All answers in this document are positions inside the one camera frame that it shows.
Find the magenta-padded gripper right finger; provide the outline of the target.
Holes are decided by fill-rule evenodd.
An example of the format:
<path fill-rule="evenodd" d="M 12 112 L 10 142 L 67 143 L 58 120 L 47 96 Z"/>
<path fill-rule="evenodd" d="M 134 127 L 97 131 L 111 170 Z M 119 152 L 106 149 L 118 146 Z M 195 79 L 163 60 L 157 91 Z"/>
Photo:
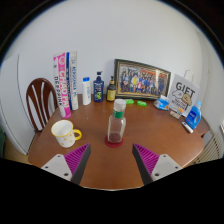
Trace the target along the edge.
<path fill-rule="evenodd" d="M 169 155 L 155 152 L 134 143 L 132 153 L 144 185 L 164 178 L 182 169 Z"/>

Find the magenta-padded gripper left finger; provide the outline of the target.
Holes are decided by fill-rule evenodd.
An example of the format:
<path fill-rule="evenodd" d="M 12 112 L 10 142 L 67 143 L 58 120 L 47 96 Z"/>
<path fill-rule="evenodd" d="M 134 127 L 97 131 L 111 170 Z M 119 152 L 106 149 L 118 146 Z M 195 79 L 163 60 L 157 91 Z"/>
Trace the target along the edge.
<path fill-rule="evenodd" d="M 79 185 L 90 154 L 91 145 L 85 144 L 66 155 L 56 154 L 42 169 Z"/>

